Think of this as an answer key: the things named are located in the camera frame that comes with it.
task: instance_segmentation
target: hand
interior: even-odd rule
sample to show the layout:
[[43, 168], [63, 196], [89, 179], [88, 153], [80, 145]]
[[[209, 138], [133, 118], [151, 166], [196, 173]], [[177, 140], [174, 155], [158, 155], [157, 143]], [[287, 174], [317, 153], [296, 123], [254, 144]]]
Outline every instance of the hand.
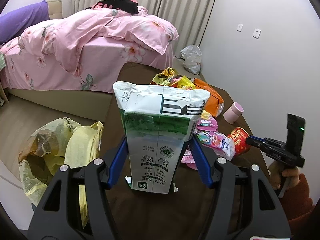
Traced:
[[284, 177], [291, 177], [291, 181], [286, 190], [297, 186], [300, 182], [300, 171], [298, 167], [284, 170], [284, 165], [282, 163], [274, 161], [268, 169], [270, 171], [270, 183], [274, 190], [281, 187], [281, 175]]

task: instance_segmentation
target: green checkered cloth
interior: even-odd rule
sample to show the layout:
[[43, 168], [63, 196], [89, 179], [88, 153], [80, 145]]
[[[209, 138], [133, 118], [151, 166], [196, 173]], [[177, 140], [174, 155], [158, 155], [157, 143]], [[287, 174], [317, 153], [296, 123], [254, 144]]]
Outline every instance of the green checkered cloth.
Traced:
[[4, 55], [0, 53], [0, 70], [2, 70], [4, 67], [5, 67]]

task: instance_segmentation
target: blue gripper pad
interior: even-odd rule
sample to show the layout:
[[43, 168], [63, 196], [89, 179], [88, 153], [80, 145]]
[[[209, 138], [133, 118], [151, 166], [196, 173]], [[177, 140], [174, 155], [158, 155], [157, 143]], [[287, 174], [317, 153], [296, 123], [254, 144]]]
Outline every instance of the blue gripper pad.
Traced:
[[213, 180], [211, 178], [211, 167], [204, 156], [204, 152], [201, 148], [201, 143], [197, 139], [197, 135], [193, 135], [190, 140], [190, 151], [192, 153], [193, 159], [195, 160], [198, 172], [203, 184], [208, 188], [213, 188]]
[[120, 177], [128, 152], [129, 151], [128, 151], [127, 139], [125, 138], [122, 144], [120, 145], [118, 152], [116, 153], [116, 156], [113, 159], [113, 162], [110, 165], [109, 179], [107, 182], [107, 185], [109, 186], [109, 188], [112, 188], [115, 184], [118, 183], [118, 179]]

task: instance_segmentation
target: beige upholstered headboard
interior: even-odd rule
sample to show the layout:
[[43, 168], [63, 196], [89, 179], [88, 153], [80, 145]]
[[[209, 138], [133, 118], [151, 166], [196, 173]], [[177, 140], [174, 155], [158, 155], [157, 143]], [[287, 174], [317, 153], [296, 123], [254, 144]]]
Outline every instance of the beige upholstered headboard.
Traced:
[[50, 19], [62, 19], [62, 1], [47, 1]]

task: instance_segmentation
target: green logo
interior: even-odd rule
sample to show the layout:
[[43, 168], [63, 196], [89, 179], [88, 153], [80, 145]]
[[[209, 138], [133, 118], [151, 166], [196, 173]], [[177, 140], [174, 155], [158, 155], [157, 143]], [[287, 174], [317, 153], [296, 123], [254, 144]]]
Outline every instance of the green logo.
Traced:
[[171, 158], [173, 156], [173, 150], [170, 147], [161, 146], [160, 147], [160, 154], [162, 154], [163, 156]]
[[140, 182], [140, 181], [138, 181], [138, 187], [139, 187], [139, 188], [145, 188], [145, 189], [147, 189], [148, 183], [147, 183], [147, 182]]

